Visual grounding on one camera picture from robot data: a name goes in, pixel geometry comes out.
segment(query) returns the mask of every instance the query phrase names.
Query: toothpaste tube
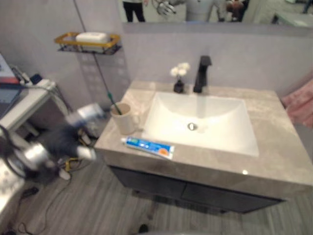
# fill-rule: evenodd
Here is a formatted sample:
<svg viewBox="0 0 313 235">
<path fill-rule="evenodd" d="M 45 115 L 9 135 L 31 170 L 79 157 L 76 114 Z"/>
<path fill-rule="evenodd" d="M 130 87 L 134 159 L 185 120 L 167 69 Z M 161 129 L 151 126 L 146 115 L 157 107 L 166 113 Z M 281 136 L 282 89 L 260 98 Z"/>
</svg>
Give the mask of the toothpaste tube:
<svg viewBox="0 0 313 235">
<path fill-rule="evenodd" d="M 129 148 L 139 149 L 147 153 L 152 153 L 166 158 L 168 160 L 173 158 L 173 152 L 175 148 L 174 146 L 138 139 L 131 136 L 122 138 L 121 140 Z"/>
</svg>

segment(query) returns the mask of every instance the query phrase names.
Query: marble countertop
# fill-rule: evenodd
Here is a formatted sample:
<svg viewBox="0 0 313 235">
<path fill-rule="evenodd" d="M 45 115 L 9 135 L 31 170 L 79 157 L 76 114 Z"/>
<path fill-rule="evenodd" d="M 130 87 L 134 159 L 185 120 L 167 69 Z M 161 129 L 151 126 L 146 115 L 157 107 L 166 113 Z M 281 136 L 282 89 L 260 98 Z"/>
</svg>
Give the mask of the marble countertop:
<svg viewBox="0 0 313 235">
<path fill-rule="evenodd" d="M 192 86 L 186 85 L 185 91 L 191 94 Z M 140 115 L 141 127 L 156 92 L 172 93 L 173 84 L 134 81 L 122 99 Z M 164 142 L 175 145 L 175 151 L 171 161 L 163 160 L 124 146 L 112 119 L 95 147 L 108 165 L 205 185 L 283 199 L 312 190 L 312 162 L 275 92 L 209 87 L 200 95 L 208 94 L 245 101 L 258 157 Z M 141 134 L 138 130 L 132 136 Z"/>
</svg>

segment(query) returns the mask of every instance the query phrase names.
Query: drain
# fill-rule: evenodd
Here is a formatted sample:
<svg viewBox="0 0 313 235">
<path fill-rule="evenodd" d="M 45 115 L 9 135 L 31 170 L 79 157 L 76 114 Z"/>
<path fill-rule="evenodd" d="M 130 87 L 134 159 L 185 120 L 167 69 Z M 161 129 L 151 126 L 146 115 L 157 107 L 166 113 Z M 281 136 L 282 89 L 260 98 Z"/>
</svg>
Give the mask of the drain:
<svg viewBox="0 0 313 235">
<path fill-rule="evenodd" d="M 191 131 L 195 131 L 195 130 L 198 128 L 198 126 L 197 126 L 195 123 L 193 123 L 193 122 L 189 123 L 189 124 L 187 125 L 187 127 L 188 127 L 188 129 L 191 130 Z"/>
</svg>

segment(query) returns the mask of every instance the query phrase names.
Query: bathroom vanity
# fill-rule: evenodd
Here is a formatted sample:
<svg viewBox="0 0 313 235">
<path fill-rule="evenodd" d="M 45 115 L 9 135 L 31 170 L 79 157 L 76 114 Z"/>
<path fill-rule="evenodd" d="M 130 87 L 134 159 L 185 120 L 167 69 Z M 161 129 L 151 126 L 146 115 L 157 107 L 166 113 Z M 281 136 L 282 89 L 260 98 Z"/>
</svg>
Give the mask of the bathroom vanity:
<svg viewBox="0 0 313 235">
<path fill-rule="evenodd" d="M 134 81 L 122 101 L 140 116 L 132 136 L 175 146 L 171 161 L 127 148 L 111 119 L 95 147 L 128 188 L 239 213 L 312 190 L 312 162 L 273 91 L 193 94 L 187 85 L 175 94 L 172 84 Z M 196 132 L 181 128 L 188 120 Z"/>
</svg>

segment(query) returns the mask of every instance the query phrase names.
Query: black faucet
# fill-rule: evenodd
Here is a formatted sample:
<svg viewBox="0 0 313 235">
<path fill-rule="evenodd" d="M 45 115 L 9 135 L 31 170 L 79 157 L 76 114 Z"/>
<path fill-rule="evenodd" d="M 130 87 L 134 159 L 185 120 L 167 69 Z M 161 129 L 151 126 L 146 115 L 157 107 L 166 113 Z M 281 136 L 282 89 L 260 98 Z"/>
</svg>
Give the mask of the black faucet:
<svg viewBox="0 0 313 235">
<path fill-rule="evenodd" d="M 201 56 L 199 69 L 198 69 L 198 73 L 196 77 L 196 82 L 194 86 L 195 93 L 201 93 L 202 87 L 207 85 L 206 71 L 207 71 L 207 67 L 210 65 L 212 65 L 210 56 L 207 56 L 207 55 Z"/>
</svg>

